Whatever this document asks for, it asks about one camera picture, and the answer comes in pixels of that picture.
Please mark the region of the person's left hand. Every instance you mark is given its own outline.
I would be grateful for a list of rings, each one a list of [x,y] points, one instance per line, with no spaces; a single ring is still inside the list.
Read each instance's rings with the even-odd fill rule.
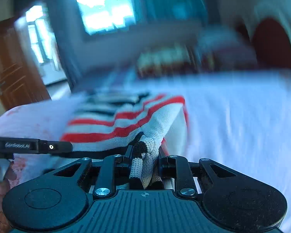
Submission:
[[[11,189],[10,182],[17,179],[17,175],[12,169],[13,164],[14,162],[10,162],[5,178],[0,182],[0,232],[9,232],[11,230],[11,226],[2,211],[2,201],[7,192]]]

